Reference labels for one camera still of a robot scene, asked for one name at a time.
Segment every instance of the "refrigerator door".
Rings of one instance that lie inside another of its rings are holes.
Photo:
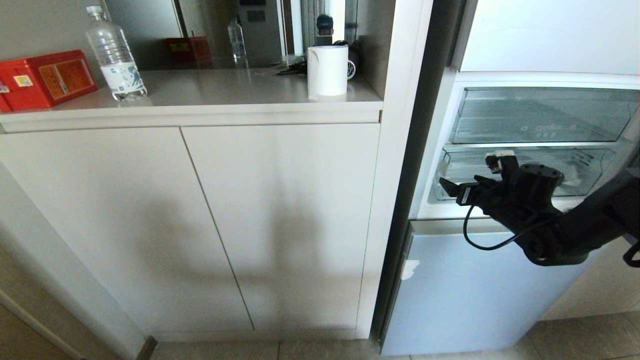
[[[468,2],[477,7],[461,71],[639,74],[637,0]]]
[[[439,354],[513,346],[599,255],[572,266],[537,266],[514,243],[470,246],[462,220],[411,222],[408,256],[387,315],[382,355]],[[471,220],[480,245],[512,234],[491,219]]]

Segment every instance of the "refrigerator drawer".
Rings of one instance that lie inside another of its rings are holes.
[[[454,199],[440,186],[440,177],[454,183],[472,182],[474,175],[500,180],[500,174],[492,174],[483,161],[487,152],[496,150],[513,150],[520,165],[543,164],[561,171],[564,181],[554,196],[587,195],[616,156],[608,147],[445,148],[433,181],[436,200]]]
[[[614,142],[640,92],[601,88],[465,88],[450,142]]]

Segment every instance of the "label sticker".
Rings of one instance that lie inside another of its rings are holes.
[[[15,80],[15,83],[18,84],[18,86],[21,88],[24,88],[26,86],[33,86],[33,82],[31,82],[31,78],[28,75],[14,76],[13,79]]]
[[[138,68],[133,62],[106,65],[100,67],[100,70],[107,81],[107,85],[113,92],[128,93],[145,87]]]
[[[467,205],[467,200],[469,200],[469,193],[471,192],[471,188],[465,189],[465,194],[462,196],[462,201],[460,205]]]
[[[39,68],[49,93],[54,99],[82,91],[93,86],[84,60],[70,60]]]
[[[174,42],[169,44],[169,48],[171,48],[172,53],[179,53],[182,51],[189,51],[189,44],[185,42]]]

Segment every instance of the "countertop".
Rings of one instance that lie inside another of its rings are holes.
[[[307,78],[273,69],[142,72],[149,95],[115,101],[108,88],[42,110],[2,113],[7,133],[140,126],[377,122],[382,99],[363,80],[346,95],[310,100]]]

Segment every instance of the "plastic water bottle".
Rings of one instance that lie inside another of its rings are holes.
[[[231,49],[233,50],[236,67],[248,68],[249,64],[246,60],[244,36],[242,34],[242,26],[240,26],[240,18],[238,16],[231,20],[231,23],[227,26],[227,31],[229,32],[229,41],[231,41]]]
[[[85,35],[113,98],[117,101],[133,101],[146,97],[147,88],[131,56],[122,28],[107,20],[101,6],[87,6],[86,12],[93,22]]]

